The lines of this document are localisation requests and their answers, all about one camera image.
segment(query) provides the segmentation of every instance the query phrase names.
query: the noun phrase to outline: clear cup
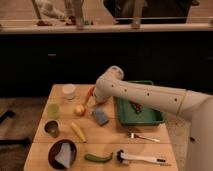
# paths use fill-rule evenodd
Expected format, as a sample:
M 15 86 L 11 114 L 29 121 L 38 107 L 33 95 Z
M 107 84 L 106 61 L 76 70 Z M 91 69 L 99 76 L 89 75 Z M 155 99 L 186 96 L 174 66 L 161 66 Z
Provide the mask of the clear cup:
M 59 118 L 59 106 L 57 104 L 49 104 L 46 112 L 50 119 L 57 120 Z
M 56 121 L 49 121 L 45 124 L 44 130 L 53 138 L 57 138 L 60 134 L 58 123 Z
M 62 86 L 63 97 L 67 100 L 72 100 L 75 98 L 76 87 L 73 84 L 65 84 Z

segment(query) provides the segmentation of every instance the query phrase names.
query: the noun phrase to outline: black bowl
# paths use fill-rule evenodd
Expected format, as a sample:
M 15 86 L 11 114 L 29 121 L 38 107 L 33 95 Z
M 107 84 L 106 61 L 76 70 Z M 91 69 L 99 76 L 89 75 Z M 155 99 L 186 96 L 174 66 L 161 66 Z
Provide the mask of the black bowl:
M 61 150 L 61 145 L 63 143 L 69 143 L 70 145 L 70 149 L 71 149 L 71 161 L 70 161 L 70 165 L 73 164 L 73 162 L 75 161 L 76 155 L 77 155 L 77 148 L 75 146 L 75 144 L 68 140 L 68 139 L 63 139 L 60 141 L 57 141 L 55 144 L 53 144 L 53 146 L 51 147 L 50 151 L 49 151 L 49 155 L 48 155 L 48 160 L 50 165 L 54 168 L 54 169 L 59 169 L 59 170 L 64 170 L 66 169 L 62 164 L 60 164 L 59 162 L 57 162 L 55 160 L 55 156 L 59 153 L 59 151 Z

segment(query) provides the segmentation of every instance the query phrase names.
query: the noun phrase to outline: metal cup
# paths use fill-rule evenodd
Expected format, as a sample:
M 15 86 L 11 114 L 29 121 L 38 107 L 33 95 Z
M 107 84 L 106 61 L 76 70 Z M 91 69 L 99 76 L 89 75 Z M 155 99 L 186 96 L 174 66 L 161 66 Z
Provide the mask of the metal cup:
M 44 127 L 45 132 L 51 135 L 53 138 L 57 138 L 60 134 L 58 123 L 56 121 L 49 121 L 45 124 Z

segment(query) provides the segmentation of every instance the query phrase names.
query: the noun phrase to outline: silver fork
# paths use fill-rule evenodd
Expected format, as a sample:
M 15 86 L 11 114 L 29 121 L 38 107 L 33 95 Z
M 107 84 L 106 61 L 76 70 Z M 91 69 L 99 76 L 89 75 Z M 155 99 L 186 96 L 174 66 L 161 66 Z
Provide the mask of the silver fork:
M 132 139 L 134 139 L 134 138 L 141 138 L 141 139 L 146 139 L 146 140 L 150 140 L 150 141 L 154 141 L 154 142 L 160 142 L 160 140 L 157 139 L 157 138 L 150 138 L 150 137 L 138 135 L 138 134 L 133 133 L 133 132 L 130 132 L 130 138 L 132 138 Z

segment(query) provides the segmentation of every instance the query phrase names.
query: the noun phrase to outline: wooden table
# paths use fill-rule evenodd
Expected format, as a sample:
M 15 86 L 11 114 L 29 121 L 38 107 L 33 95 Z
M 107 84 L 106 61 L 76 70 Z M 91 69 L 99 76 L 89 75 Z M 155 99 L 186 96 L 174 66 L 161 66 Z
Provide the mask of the wooden table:
M 29 151 L 24 170 L 54 170 L 48 162 L 48 152 L 51 146 L 61 139 L 70 139 L 75 142 L 77 146 L 77 158 L 69 169 L 72 171 L 178 170 L 165 124 L 158 126 L 121 126 L 117 118 L 113 98 L 110 98 L 105 104 L 101 105 L 109 117 L 109 123 L 102 127 L 100 127 L 90 115 L 90 110 L 87 110 L 87 113 L 83 117 L 76 116 L 73 111 L 74 107 L 79 103 L 83 103 L 89 88 L 92 86 L 93 85 L 76 85 L 76 96 L 75 99 L 71 101 L 63 98 L 61 93 L 62 85 L 56 84 L 53 86 Z M 60 118 L 58 119 L 60 136 L 56 139 L 50 137 L 44 131 L 45 123 L 50 120 L 46 113 L 46 107 L 52 103 L 56 103 L 60 106 Z M 88 107 L 91 110 L 95 107 L 93 99 L 90 99 Z M 70 128 L 70 123 L 73 121 L 85 132 L 87 136 L 86 143 L 82 143 Z M 143 132 L 144 135 L 159 138 L 161 141 L 160 143 L 154 143 L 143 139 L 130 139 L 126 135 L 126 131 L 129 129 L 137 129 Z M 122 165 L 116 159 L 116 153 L 120 149 L 137 155 L 165 157 L 171 166 L 159 166 L 142 161 L 132 162 L 130 165 Z M 105 164 L 93 163 L 84 159 L 84 154 L 86 153 L 108 156 L 111 152 L 114 152 L 113 159 Z

